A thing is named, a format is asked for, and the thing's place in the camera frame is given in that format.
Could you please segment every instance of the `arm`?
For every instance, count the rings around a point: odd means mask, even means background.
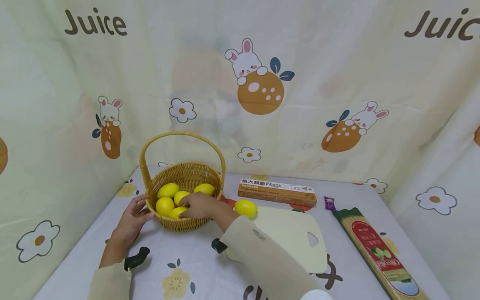
[[[129,300],[132,274],[125,271],[124,260],[142,226],[153,218],[144,208],[146,198],[146,195],[134,198],[120,218],[94,273],[88,300]]]
[[[280,245],[226,203],[204,194],[180,201],[190,208],[180,217],[211,217],[225,233],[224,242],[237,254],[269,299],[331,300],[310,274]]]

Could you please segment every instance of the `wicker basket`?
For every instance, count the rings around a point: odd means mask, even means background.
[[[221,177],[217,171],[207,165],[201,163],[181,163],[168,167],[162,170],[160,173],[156,174],[155,177],[151,178],[148,171],[147,163],[145,161],[145,152],[151,143],[158,140],[159,138],[169,135],[187,135],[209,144],[220,157],[220,163],[222,166]],[[181,191],[187,192],[193,192],[195,187],[197,187],[199,184],[209,183],[215,187],[213,197],[215,197],[217,200],[220,200],[223,190],[223,183],[225,180],[225,159],[223,158],[223,155],[217,148],[217,146],[215,146],[211,141],[190,132],[167,132],[157,135],[156,137],[150,139],[142,148],[142,151],[140,153],[140,170],[142,171],[142,177],[144,179],[146,187],[146,194],[148,195],[148,198],[146,200],[147,207],[151,212],[155,214],[156,219],[165,228],[173,231],[185,232],[195,230],[200,226],[206,224],[210,220],[210,218],[171,219],[166,216],[159,215],[155,211],[155,204],[157,202],[156,194],[158,190],[162,186],[170,182],[178,184]]]

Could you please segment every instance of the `candy wrapper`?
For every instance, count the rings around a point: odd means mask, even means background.
[[[325,209],[326,210],[336,210],[335,208],[335,199],[334,198],[328,198],[328,197],[324,197],[324,200],[325,200]]]

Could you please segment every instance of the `white tablecloth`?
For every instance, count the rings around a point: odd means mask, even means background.
[[[155,166],[149,169],[150,174],[156,174],[161,170],[160,167]],[[237,191],[240,180],[251,177],[251,175],[227,173],[224,196],[238,200]],[[139,168],[130,179],[128,181],[136,186],[138,194],[144,193],[145,188]],[[270,177],[269,180],[314,188],[318,204],[306,213],[312,215],[320,226],[329,253],[329,267],[326,273],[312,276],[334,299],[387,300],[389,297],[332,213],[324,209],[324,196],[334,198],[338,210],[358,207],[375,230],[381,233],[382,238],[394,242],[399,251],[397,257],[430,299],[449,299],[372,187],[278,177]],[[125,207],[136,194],[137,191],[134,191],[132,196],[119,197],[121,196],[119,193],[113,197],[38,292],[35,300],[85,300],[87,298],[93,272],[98,268],[105,241],[110,237]],[[254,201],[259,206],[293,209],[288,204]],[[165,277],[176,272],[176,274],[188,274],[190,278],[186,283],[187,292],[182,298],[185,300],[264,300],[265,295],[257,297],[258,286],[243,264],[228,259],[225,253],[217,254],[211,248],[212,240],[219,238],[221,234],[213,221],[188,233],[167,231],[156,220],[148,222],[130,251],[131,255],[137,254],[142,246],[151,250],[145,263],[133,270],[132,299],[164,299],[165,290],[162,282]]]

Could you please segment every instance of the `cloth curtain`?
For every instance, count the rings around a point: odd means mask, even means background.
[[[228,172],[371,185],[451,297],[476,295],[477,2],[0,3],[7,295],[31,299],[122,184],[135,195],[167,131],[211,140]],[[146,159],[220,169],[190,137]]]

